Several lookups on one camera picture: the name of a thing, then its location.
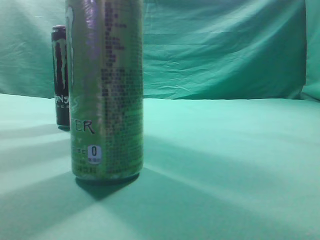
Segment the green tabletop surface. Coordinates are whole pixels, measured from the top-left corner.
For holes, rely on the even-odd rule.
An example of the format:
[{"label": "green tabletop surface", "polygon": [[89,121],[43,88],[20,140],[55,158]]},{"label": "green tabletop surface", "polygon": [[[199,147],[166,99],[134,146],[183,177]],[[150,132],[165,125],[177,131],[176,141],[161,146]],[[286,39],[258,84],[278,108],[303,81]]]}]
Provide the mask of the green tabletop surface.
[{"label": "green tabletop surface", "polygon": [[144,168],[71,173],[53,99],[0,94],[0,240],[320,240],[320,104],[144,101]]}]

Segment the can bottom rim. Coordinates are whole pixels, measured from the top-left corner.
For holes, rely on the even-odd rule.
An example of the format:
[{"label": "can bottom rim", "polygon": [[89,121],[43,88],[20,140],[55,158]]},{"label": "can bottom rim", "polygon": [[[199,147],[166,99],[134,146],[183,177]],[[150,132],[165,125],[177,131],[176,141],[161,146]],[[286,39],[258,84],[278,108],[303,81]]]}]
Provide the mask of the can bottom rim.
[{"label": "can bottom rim", "polygon": [[135,175],[126,177],[126,178],[121,178],[121,179],[97,179],[97,180],[92,180],[92,179],[85,179],[76,176],[75,177],[75,182],[78,185],[93,185],[93,186],[112,186],[112,185],[120,185],[120,184],[130,184],[134,182],[138,177],[140,173],[138,172]]},{"label": "can bottom rim", "polygon": [[70,131],[70,126],[58,125],[58,129],[68,132]]}]

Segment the green cloth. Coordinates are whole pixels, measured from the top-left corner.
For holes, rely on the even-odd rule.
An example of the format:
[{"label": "green cloth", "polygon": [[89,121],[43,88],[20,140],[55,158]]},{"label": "green cloth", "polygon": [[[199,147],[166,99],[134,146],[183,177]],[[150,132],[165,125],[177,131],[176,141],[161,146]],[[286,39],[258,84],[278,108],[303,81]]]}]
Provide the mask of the green cloth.
[{"label": "green cloth", "polygon": [[318,240],[320,104],[145,99],[144,169],[77,184],[53,99],[0,94],[0,240]]},{"label": "green cloth", "polygon": [[[51,29],[64,0],[0,9],[0,93],[52,98]],[[297,98],[305,84],[304,0],[145,0],[146,98]]]},{"label": "green cloth", "polygon": [[302,96],[320,101],[320,1],[306,0],[307,65]]}]

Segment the green fabric backdrop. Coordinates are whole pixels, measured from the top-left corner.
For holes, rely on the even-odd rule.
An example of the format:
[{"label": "green fabric backdrop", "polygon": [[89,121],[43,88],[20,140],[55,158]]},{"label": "green fabric backdrop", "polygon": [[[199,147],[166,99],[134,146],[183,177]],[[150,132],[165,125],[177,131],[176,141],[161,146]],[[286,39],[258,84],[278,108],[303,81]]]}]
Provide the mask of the green fabric backdrop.
[{"label": "green fabric backdrop", "polygon": [[306,0],[307,68],[306,85],[302,96],[320,100],[320,1]]},{"label": "green fabric backdrop", "polygon": [[[145,97],[296,98],[304,0],[145,0]],[[51,29],[64,0],[1,0],[0,93],[53,97]]]}]

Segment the can top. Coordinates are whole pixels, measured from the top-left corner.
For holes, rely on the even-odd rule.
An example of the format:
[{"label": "can top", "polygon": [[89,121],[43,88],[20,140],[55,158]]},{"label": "can top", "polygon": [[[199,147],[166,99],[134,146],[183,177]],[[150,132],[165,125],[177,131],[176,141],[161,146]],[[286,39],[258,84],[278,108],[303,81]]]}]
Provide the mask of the can top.
[{"label": "can top", "polygon": [[55,30],[55,31],[66,30],[66,26],[64,25],[53,26],[52,30]]}]

